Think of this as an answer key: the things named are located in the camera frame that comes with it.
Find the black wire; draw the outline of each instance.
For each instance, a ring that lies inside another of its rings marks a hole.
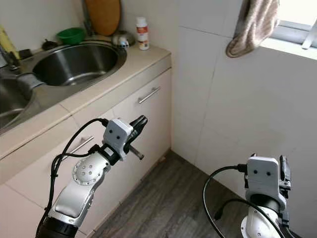
[[[71,156],[71,157],[86,157],[89,156],[90,154],[92,154],[92,152],[84,154],[84,155],[76,155],[76,154],[71,154],[71,153],[67,153],[67,150],[69,149],[71,143],[75,140],[75,138],[90,124],[99,121],[103,124],[103,126],[107,126],[108,124],[108,120],[107,119],[101,119],[101,118],[96,118],[96,119],[92,119],[89,122],[85,123],[69,140],[69,142],[66,144],[65,148],[63,149],[63,152],[59,155],[57,155],[51,165],[51,184],[50,184],[50,195],[49,195],[49,201],[48,204],[46,206],[46,208],[44,209],[45,212],[39,222],[39,225],[37,227],[36,230],[36,234],[39,232],[39,229],[41,227],[41,225],[43,224],[45,218],[48,216],[50,209],[52,208],[52,204],[53,204],[53,197],[54,197],[54,185],[55,185],[55,179],[58,176],[57,172],[59,169],[59,166],[62,162],[62,159],[64,156]]]
[[[208,220],[210,221],[212,227],[214,228],[214,230],[218,233],[218,235],[221,237],[221,238],[225,238],[224,234],[221,232],[221,230],[219,230],[219,228],[217,227],[217,225],[214,223],[211,215],[209,214],[209,211],[208,211],[208,208],[207,208],[207,205],[206,205],[206,188],[210,182],[210,180],[218,173],[222,172],[222,171],[225,171],[225,170],[237,170],[238,167],[237,166],[227,166],[227,167],[223,167],[223,168],[220,168],[218,170],[216,170],[215,172],[213,172],[209,178],[206,180],[205,182],[205,186],[204,186],[204,189],[203,189],[203,204],[204,204],[204,209],[205,209],[205,212],[206,212],[206,215],[208,217]]]
[[[226,201],[222,207],[220,209],[224,209],[225,206],[227,204],[229,204],[230,202],[241,202],[241,203],[244,203],[244,204],[247,204],[249,205],[250,207],[253,207],[254,209],[256,209],[258,212],[260,212],[271,224],[272,226],[275,228],[275,230],[277,231],[277,233],[279,234],[279,236],[281,238],[285,238],[284,234],[282,233],[282,231],[280,230],[280,228],[274,223],[274,221],[272,221],[272,219],[260,208],[258,207],[257,205],[251,203],[251,202],[248,202],[244,199],[240,199],[240,198],[232,198],[232,199],[229,199],[228,201]]]
[[[291,231],[288,229],[288,227],[285,228],[287,233],[289,234],[290,238],[295,238],[295,236],[293,236],[293,234],[291,233]]]

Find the cutting board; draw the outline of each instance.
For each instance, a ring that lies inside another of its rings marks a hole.
[[[103,36],[112,35],[120,22],[120,0],[85,1],[94,31]]]

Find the hanging towel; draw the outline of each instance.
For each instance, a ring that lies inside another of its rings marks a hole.
[[[279,0],[249,0],[250,8],[242,32],[227,46],[226,54],[231,58],[243,56],[269,37],[278,25]]]

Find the sink basin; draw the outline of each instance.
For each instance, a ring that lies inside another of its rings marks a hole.
[[[0,128],[14,122],[29,101],[15,79],[0,79]]]
[[[109,76],[125,60],[125,51],[98,43],[84,43],[50,53],[35,65],[33,73],[47,85],[76,85],[102,75]]]

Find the wooden floor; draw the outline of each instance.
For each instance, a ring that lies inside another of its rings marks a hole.
[[[207,175],[170,152],[109,217],[95,238],[217,238],[202,205]],[[208,206],[213,214],[227,199],[237,197],[213,181]],[[228,238],[241,238],[244,204],[229,205],[218,222]]]

